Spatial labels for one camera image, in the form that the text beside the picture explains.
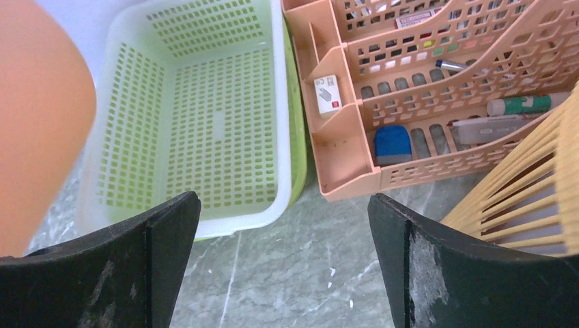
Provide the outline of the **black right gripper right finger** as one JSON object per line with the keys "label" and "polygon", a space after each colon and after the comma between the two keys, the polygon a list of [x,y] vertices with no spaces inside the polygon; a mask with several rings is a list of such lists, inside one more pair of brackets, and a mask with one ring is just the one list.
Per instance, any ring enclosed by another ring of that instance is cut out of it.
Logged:
{"label": "black right gripper right finger", "polygon": [[578,326],[577,256],[487,243],[381,193],[367,211],[394,326]]}

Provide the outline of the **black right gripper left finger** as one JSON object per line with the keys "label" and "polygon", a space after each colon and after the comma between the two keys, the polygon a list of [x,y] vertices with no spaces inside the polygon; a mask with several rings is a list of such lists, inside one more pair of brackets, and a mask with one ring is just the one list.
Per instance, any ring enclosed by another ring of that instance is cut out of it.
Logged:
{"label": "black right gripper left finger", "polygon": [[182,193],[144,213],[1,259],[2,327],[168,327],[199,224]]}

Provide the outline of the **large orange plastic bucket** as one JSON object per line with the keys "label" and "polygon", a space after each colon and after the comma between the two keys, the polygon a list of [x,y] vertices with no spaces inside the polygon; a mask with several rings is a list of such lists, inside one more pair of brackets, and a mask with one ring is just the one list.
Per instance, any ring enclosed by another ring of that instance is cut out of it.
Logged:
{"label": "large orange plastic bucket", "polygon": [[1,2],[1,255],[21,256],[80,154],[94,82],[35,1]]}

